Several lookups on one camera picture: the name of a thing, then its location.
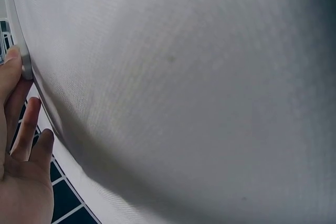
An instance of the white fabric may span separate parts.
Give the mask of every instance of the white fabric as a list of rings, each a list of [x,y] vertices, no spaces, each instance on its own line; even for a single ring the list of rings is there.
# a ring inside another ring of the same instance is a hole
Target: white fabric
[[[336,221],[334,0],[15,4],[107,223]]]

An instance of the dark spot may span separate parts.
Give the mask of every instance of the dark spot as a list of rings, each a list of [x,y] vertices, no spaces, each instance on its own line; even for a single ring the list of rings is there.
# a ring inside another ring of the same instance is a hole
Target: dark spot
[[[173,55],[169,55],[167,56],[167,61],[169,61],[170,63],[173,63],[176,60],[176,57]]]

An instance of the curved fabric panel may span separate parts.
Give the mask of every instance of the curved fabric panel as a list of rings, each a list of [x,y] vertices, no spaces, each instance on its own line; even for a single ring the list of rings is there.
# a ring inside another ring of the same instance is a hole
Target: curved fabric panel
[[[336,220],[334,0],[15,3],[111,223]]]

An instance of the finger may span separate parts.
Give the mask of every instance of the finger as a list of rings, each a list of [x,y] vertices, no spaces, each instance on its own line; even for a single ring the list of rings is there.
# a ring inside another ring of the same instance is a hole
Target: finger
[[[22,62],[18,47],[7,51],[5,63],[0,66],[0,167],[5,162],[7,144],[7,125],[4,105],[21,76]]]
[[[49,173],[51,157],[53,154],[53,145],[54,134],[51,130],[45,129],[41,133],[37,143],[34,145],[29,161],[35,163],[45,172]]]
[[[40,108],[41,101],[38,98],[32,97],[29,99],[17,138],[10,153],[12,158],[17,161],[23,162],[29,159]]]
[[[32,84],[32,81],[27,81],[21,78],[13,93],[10,95],[6,102],[5,116],[7,122],[7,152],[9,152],[10,146],[12,145],[21,109],[26,101],[28,92]]]
[[[21,76],[22,62],[19,48],[12,46],[6,54],[5,63],[0,66],[0,102],[4,105]]]

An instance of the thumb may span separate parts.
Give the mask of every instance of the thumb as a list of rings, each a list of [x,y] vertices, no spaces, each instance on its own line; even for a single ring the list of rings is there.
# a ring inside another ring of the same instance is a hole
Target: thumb
[[[17,46],[9,48],[5,63],[0,66],[0,103],[5,104],[21,77],[22,61]]]

